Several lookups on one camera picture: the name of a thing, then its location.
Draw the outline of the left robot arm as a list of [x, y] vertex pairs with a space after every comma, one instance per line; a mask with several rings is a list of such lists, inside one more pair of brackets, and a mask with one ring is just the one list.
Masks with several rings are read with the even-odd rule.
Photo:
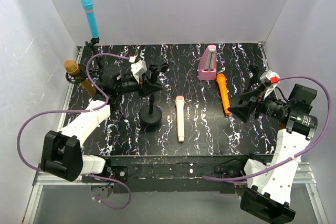
[[168, 64], [146, 67], [144, 61], [131, 65], [131, 74], [122, 74], [118, 66], [106, 66], [99, 71], [99, 88], [109, 97], [97, 93], [88, 105], [88, 113], [81, 113], [59, 132], [49, 131], [45, 135], [40, 168], [67, 181], [80, 175], [107, 175], [110, 161], [98, 155], [83, 155], [81, 148], [89, 135], [118, 109], [122, 96], [137, 92], [139, 97], [149, 97], [149, 105], [139, 112], [142, 127], [161, 123], [162, 111], [154, 105], [155, 92], [163, 89], [158, 84], [160, 73], [165, 73]]

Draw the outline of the blue microphone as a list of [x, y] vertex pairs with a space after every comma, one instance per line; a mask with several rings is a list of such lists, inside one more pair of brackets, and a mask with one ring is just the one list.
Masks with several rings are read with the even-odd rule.
[[92, 38], [98, 39], [99, 32], [96, 18], [93, 11], [93, 0], [81, 0], [82, 7], [86, 13], [88, 25], [91, 31]]

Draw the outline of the pink microphone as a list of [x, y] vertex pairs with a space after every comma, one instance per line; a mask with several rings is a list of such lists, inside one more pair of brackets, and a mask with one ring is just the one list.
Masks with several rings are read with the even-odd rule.
[[178, 142], [184, 142], [184, 105], [185, 100], [182, 95], [178, 95], [175, 99], [175, 107], [176, 107], [176, 119], [177, 119], [177, 137]]

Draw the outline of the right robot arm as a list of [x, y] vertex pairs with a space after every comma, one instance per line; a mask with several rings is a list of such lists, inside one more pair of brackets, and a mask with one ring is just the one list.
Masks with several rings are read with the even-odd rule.
[[317, 91], [295, 84], [287, 102], [276, 99], [271, 93], [271, 89], [262, 84], [234, 97], [229, 108], [243, 122], [247, 122], [255, 112], [256, 115], [270, 116], [280, 124], [270, 163], [278, 167], [247, 179], [240, 207], [267, 223], [289, 223], [296, 215], [290, 209], [290, 194], [301, 162], [301, 158], [294, 155], [308, 146], [317, 129], [318, 120], [310, 115]]

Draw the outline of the black round-base mic stand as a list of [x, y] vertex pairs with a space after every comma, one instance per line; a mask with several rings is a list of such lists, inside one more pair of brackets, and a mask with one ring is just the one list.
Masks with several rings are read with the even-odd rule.
[[[169, 65], [167, 63], [161, 65], [150, 65], [149, 70], [151, 72], [151, 76], [148, 79], [150, 79], [153, 83], [157, 83], [159, 74], [166, 73], [168, 68]], [[152, 94], [148, 97], [149, 105], [143, 106], [139, 112], [139, 119], [142, 127], [157, 126], [160, 124], [162, 119], [161, 109], [154, 105], [155, 95]]]

